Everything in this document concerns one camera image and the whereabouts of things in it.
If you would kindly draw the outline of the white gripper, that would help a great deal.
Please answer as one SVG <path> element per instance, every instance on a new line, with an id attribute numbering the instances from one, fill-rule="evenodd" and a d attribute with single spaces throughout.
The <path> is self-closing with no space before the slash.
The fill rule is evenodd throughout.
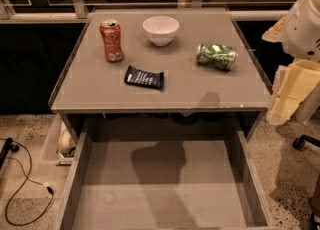
<path id="1" fill-rule="evenodd" d="M 262 39 L 281 43 L 295 58 L 280 66 L 272 87 L 267 121 L 283 125 L 294 117 L 306 124 L 320 107 L 320 0 L 297 0 L 288 14 L 265 31 Z"/>

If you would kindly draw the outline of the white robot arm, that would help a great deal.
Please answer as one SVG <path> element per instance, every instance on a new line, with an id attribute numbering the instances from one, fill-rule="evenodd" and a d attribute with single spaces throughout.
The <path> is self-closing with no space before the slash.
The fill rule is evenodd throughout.
<path id="1" fill-rule="evenodd" d="M 320 0 L 297 0 L 262 39 L 280 42 L 294 58 L 276 71 L 267 121 L 283 125 L 294 116 L 307 123 L 320 106 Z"/>

